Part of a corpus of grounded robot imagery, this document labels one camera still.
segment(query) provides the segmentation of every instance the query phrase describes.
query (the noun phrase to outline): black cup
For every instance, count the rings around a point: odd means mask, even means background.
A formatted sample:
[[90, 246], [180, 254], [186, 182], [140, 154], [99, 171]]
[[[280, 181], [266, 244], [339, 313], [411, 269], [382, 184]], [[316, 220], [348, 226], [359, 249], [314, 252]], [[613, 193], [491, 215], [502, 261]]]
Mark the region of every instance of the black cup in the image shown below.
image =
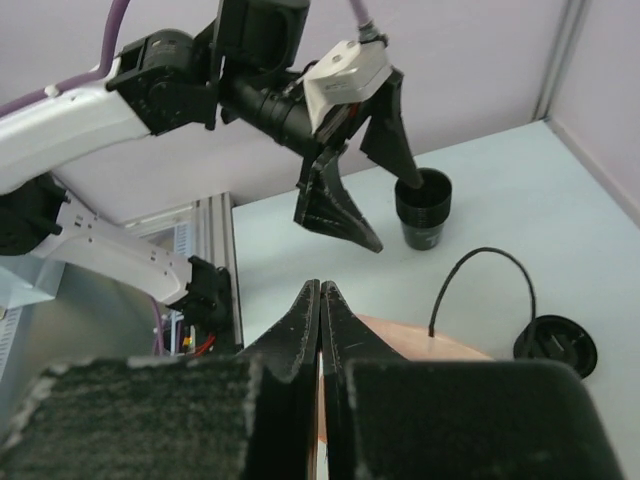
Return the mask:
[[396, 212], [405, 242], [415, 250], [429, 250], [440, 241], [444, 222], [451, 212], [451, 180], [433, 168], [418, 169], [423, 184], [411, 188], [396, 183]]

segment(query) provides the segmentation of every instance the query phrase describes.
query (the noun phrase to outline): white table surface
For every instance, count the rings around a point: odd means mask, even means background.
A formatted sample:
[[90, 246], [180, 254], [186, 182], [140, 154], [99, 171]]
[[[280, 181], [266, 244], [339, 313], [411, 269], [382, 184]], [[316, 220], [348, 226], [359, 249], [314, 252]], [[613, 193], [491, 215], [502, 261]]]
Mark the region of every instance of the white table surface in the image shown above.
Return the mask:
[[[567, 316], [594, 338], [599, 362], [585, 383], [626, 474], [640, 478], [640, 231], [541, 122], [417, 162], [453, 182], [451, 216], [429, 252], [404, 244], [394, 178], [380, 168], [344, 178], [385, 245], [379, 255], [294, 224], [297, 191], [234, 210], [246, 343], [311, 278], [335, 281], [356, 313], [426, 326], [455, 262], [476, 247], [503, 248], [529, 270], [540, 314]], [[528, 315], [519, 270], [481, 254], [451, 284], [436, 327], [507, 359]]]

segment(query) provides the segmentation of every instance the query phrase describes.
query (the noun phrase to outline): white wall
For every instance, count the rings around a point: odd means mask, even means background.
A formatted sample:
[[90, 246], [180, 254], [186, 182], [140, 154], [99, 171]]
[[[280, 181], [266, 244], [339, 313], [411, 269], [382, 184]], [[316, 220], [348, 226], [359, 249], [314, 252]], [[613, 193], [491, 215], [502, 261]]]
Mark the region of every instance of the white wall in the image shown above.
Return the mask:
[[[416, 153], [530, 120], [563, 1], [368, 3], [406, 73], [405, 121]], [[109, 0], [0, 2], [0, 102], [97, 63], [108, 8]], [[120, 46], [165, 27], [196, 33], [216, 11], [213, 0], [133, 0]], [[298, 63], [352, 38], [353, 24], [347, 0], [312, 2]], [[369, 165], [358, 145], [344, 158], [344, 172]], [[214, 133], [191, 126], [115, 146], [60, 174], [89, 205], [124, 221], [226, 190], [241, 202], [292, 190], [299, 165], [237, 122]]]
[[640, 215], [640, 2], [592, 1], [551, 110], [592, 173]]

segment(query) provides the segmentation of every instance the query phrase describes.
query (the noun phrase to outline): black cable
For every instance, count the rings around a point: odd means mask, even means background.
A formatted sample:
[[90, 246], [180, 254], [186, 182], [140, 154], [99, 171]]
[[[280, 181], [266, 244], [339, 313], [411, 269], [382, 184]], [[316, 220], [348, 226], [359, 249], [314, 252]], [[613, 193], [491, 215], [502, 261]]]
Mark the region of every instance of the black cable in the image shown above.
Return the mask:
[[440, 304], [442, 303], [442, 299], [444, 297], [444, 294], [447, 291], [447, 288], [449, 287], [449, 284], [451, 283], [451, 280], [453, 280], [453, 277], [455, 276], [455, 274], [458, 273], [458, 270], [460, 270], [460, 267], [462, 267], [462, 265], [467, 260], [469, 260], [471, 257], [474, 257], [477, 254], [482, 252], [497, 253], [498, 255], [502, 255], [503, 257], [508, 258], [509, 260], [511, 260], [513, 263], [517, 265], [517, 267], [520, 269], [520, 271], [524, 275], [525, 280], [527, 281], [527, 285], [529, 287], [529, 298], [531, 299], [531, 320], [529, 322], [529, 327], [527, 329], [528, 330], [527, 339], [525, 341], [524, 352], [525, 352], [525, 356], [529, 356], [531, 352], [531, 348], [533, 346], [533, 340], [535, 339], [536, 292], [533, 289], [533, 282], [531, 281], [531, 277], [529, 277], [529, 273], [527, 272], [527, 269], [524, 268], [524, 265], [522, 265], [522, 263], [520, 263], [520, 261], [518, 261], [518, 259], [515, 258], [513, 255], [505, 252], [504, 250], [500, 250], [499, 248], [493, 248], [493, 247], [476, 248], [475, 250], [471, 250], [464, 257], [458, 260], [458, 263], [456, 263], [455, 267], [453, 267], [451, 272], [449, 272], [449, 275], [447, 275], [447, 279], [444, 281], [444, 284], [442, 285], [442, 288], [438, 293], [438, 297], [436, 298], [436, 303], [433, 306], [433, 311], [431, 312], [431, 320], [429, 321], [429, 336], [433, 338], [436, 334], [435, 332], [436, 317], [438, 316], [438, 310], [440, 309]]

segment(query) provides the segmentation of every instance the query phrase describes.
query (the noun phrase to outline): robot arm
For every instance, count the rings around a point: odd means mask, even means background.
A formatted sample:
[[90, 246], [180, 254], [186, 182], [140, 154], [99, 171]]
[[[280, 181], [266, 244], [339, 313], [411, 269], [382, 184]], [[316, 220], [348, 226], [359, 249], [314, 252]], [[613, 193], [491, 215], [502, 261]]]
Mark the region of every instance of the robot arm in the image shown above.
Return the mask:
[[370, 120], [361, 149], [410, 185], [420, 176], [400, 116], [402, 74], [372, 25], [305, 72], [288, 70], [309, 0], [222, 0], [195, 38], [161, 30], [126, 46], [106, 78], [0, 118], [0, 255], [32, 253], [139, 288], [205, 332], [230, 325], [229, 275], [130, 237], [95, 217], [50, 171], [109, 145], [189, 123], [242, 119], [303, 158], [294, 220], [378, 252], [344, 190], [338, 159]]

